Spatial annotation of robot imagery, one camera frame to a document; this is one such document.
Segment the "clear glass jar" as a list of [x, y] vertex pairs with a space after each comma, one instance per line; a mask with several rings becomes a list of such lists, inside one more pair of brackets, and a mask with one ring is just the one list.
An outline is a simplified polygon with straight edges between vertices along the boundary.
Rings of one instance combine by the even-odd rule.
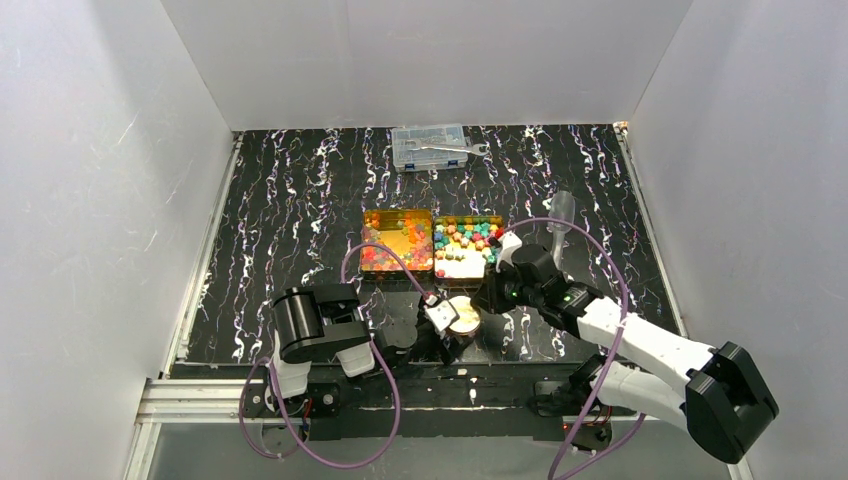
[[471, 329], [471, 330], [455, 330], [455, 329], [452, 329], [451, 332], [454, 336], [457, 336], [457, 337], [473, 338], [477, 334], [478, 328], [474, 328], [474, 329]]

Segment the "tin of orange gummy candies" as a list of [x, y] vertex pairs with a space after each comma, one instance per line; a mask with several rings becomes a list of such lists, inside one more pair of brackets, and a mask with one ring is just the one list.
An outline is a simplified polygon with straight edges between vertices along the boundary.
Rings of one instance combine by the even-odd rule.
[[405, 265], [416, 278], [425, 278], [434, 269], [433, 216], [428, 210], [366, 210], [363, 214], [362, 238], [365, 243], [383, 245], [401, 262], [376, 247], [360, 251], [360, 273], [373, 280], [395, 280], [405, 277]]

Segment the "cream round jar lid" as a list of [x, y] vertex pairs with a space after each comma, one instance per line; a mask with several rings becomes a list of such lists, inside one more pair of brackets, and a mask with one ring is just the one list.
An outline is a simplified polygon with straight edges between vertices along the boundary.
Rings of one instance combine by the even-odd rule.
[[471, 330], [481, 325], [480, 313], [471, 305], [471, 298], [465, 295], [455, 296], [449, 299], [450, 304], [456, 311], [458, 318], [453, 321], [448, 329]]

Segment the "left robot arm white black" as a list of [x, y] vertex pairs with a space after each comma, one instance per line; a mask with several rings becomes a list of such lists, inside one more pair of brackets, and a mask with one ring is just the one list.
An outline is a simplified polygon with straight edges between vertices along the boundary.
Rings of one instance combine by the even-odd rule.
[[344, 374], [355, 378], [371, 372], [375, 346], [390, 367], [407, 363], [413, 351], [440, 342], [459, 322], [460, 313], [446, 298], [427, 293], [419, 312], [423, 318], [412, 335], [389, 330], [372, 332], [354, 285], [294, 287], [272, 302], [275, 322], [271, 377], [280, 387], [279, 400], [307, 392], [315, 362], [336, 359]]

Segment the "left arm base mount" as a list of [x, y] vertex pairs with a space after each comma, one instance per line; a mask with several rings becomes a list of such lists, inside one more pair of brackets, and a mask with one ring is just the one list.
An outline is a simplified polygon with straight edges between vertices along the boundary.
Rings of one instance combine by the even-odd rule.
[[[291, 419], [332, 418], [339, 413], [341, 389], [336, 383], [310, 383], [305, 394], [285, 400]], [[281, 417], [279, 402], [271, 385], [251, 383], [244, 394], [241, 412], [245, 418]]]

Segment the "tin of multicolour star candies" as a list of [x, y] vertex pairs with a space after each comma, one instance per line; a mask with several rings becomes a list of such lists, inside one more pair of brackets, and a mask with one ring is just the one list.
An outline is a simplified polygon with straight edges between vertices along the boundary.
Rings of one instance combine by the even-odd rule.
[[479, 284], [500, 248], [491, 237], [499, 236], [505, 223], [501, 216], [441, 216], [433, 219], [434, 275], [444, 286]]

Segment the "translucent plastic scoop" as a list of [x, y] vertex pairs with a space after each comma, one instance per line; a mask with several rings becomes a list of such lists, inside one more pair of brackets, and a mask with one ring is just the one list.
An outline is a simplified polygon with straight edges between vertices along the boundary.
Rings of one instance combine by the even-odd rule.
[[[551, 199], [549, 208], [549, 217], [572, 223], [574, 221], [576, 211], [576, 201], [573, 195], [568, 191], [558, 191]], [[570, 226], [549, 222], [548, 231], [552, 234], [552, 247], [550, 253], [558, 269], [563, 266], [563, 249], [565, 246], [565, 236], [571, 230]]]

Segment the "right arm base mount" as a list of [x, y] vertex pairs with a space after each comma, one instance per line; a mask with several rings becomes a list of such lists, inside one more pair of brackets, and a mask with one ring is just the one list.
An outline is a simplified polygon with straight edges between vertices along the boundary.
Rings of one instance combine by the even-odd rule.
[[[539, 381], [533, 385], [533, 394], [526, 407], [543, 418], [576, 417], [589, 393], [589, 387], [572, 388], [567, 381]], [[572, 446], [579, 452], [596, 454], [606, 450], [613, 441], [614, 415], [633, 416], [636, 412], [626, 407], [610, 406], [595, 400], [575, 435]]]

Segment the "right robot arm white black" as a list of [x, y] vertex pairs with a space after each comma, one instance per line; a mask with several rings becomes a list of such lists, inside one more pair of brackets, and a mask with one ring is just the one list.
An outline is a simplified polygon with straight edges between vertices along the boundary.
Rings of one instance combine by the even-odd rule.
[[713, 347], [624, 314], [600, 290], [568, 279], [540, 245], [508, 248], [486, 268], [471, 303], [491, 314], [530, 307], [550, 326], [606, 348], [570, 375], [564, 398], [661, 419], [726, 464], [739, 463], [779, 414], [744, 348]]

